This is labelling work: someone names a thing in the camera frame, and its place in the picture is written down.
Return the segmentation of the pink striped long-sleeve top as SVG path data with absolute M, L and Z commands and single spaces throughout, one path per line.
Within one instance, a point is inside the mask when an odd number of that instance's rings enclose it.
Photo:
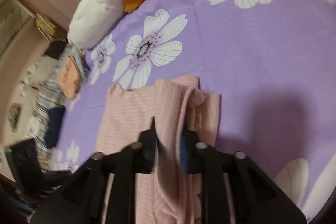
M 173 80 L 124 89 L 116 83 L 108 89 L 96 149 L 110 154 L 138 139 L 155 125 L 158 148 L 154 171 L 139 174 L 135 191 L 137 223 L 199 223 L 201 176 L 182 170 L 182 130 L 197 132 L 214 145 L 219 128 L 220 96 L 203 92 L 199 80 L 184 75 Z

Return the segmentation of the colourful crochet item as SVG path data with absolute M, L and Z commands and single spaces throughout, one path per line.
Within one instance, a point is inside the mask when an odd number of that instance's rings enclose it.
M 17 124 L 20 117 L 21 108 L 21 103 L 12 103 L 9 107 L 8 120 L 12 132 L 17 131 Z

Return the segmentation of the navy blue garment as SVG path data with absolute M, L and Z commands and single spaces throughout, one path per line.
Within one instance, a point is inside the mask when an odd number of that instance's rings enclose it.
M 57 145 L 65 111 L 66 108 L 64 106 L 55 107 L 48 111 L 49 119 L 45 133 L 47 149 L 52 149 Z

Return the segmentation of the plaid grey blanket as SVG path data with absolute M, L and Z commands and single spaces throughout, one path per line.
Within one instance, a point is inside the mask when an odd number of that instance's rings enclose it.
M 37 96 L 33 100 L 33 115 L 28 119 L 25 126 L 25 137 L 34 138 L 38 157 L 42 161 L 51 160 L 52 149 L 47 149 L 45 145 L 45 133 L 49 119 L 48 111 L 66 105 L 67 98 L 59 85 L 59 72 L 74 47 L 72 44 L 67 44 L 58 58 L 54 71 L 51 72 L 48 80 L 37 89 Z

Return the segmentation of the beige pillow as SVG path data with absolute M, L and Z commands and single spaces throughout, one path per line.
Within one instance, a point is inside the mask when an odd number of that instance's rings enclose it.
M 46 82 L 51 72 L 54 71 L 58 60 L 49 56 L 40 56 L 38 60 L 30 65 L 23 77 L 25 85 L 38 89 L 39 86 Z

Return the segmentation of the orange patterned folded garment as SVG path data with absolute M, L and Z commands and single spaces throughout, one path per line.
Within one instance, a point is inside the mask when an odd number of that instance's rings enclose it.
M 59 85 L 64 95 L 72 100 L 76 97 L 80 89 L 81 74 L 76 64 L 75 58 L 68 55 L 65 64 L 59 72 Z

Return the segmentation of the grey folded garment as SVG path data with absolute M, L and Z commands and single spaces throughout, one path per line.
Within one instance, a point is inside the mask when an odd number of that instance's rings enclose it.
M 76 66 L 81 76 L 81 82 L 85 83 L 88 80 L 90 73 L 90 68 L 85 61 L 85 56 L 76 47 L 72 48 L 70 55 L 75 60 Z

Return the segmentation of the yellow pleated fabric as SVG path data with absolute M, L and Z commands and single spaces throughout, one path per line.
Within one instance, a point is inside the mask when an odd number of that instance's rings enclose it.
M 39 32 L 51 42 L 56 34 L 57 26 L 39 13 L 35 14 L 35 25 Z

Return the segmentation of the purple floral bedsheet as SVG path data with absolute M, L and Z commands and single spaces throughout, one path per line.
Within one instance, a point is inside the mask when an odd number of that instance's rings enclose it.
M 217 149 L 246 152 L 308 222 L 335 189 L 335 0 L 147 0 L 84 57 L 56 169 L 130 138 L 100 130 L 108 88 L 198 78 L 221 97 Z

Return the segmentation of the white wall shelf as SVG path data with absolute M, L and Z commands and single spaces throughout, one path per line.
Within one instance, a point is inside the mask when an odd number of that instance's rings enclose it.
M 13 41 L 35 22 L 35 15 L 18 0 L 4 0 L 1 3 L 1 61 L 7 55 Z

